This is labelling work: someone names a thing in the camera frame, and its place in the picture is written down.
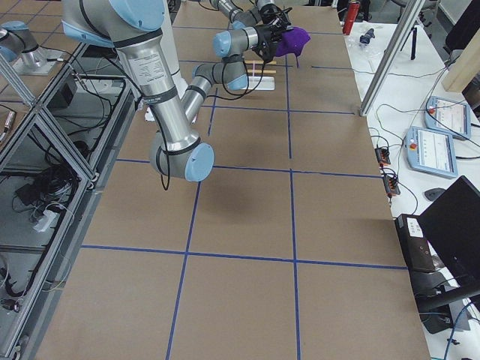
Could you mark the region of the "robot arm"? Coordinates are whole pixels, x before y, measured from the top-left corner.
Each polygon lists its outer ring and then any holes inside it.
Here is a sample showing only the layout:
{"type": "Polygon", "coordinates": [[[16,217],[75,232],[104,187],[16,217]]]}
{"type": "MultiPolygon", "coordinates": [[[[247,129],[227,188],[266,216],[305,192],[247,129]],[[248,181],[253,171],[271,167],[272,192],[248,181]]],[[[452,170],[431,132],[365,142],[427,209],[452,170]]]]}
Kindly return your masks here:
{"type": "Polygon", "coordinates": [[[164,40],[171,25],[165,1],[63,1],[64,33],[76,41],[113,48],[121,65],[148,105],[159,130],[151,147],[151,165],[167,177],[201,182],[212,171],[213,148],[191,128],[212,86],[230,91],[248,87],[243,53],[253,50],[270,62],[288,17],[273,1],[256,1],[248,12],[231,1],[212,1],[229,17],[232,29],[214,37],[220,61],[199,65],[193,81],[179,93],[175,43],[164,40]]]}
{"type": "Polygon", "coordinates": [[[274,1],[255,1],[250,9],[243,10],[230,0],[208,1],[214,11],[225,15],[234,29],[253,27],[259,24],[271,26],[275,31],[289,31],[293,28],[288,12],[291,8],[280,9],[274,1]]]}

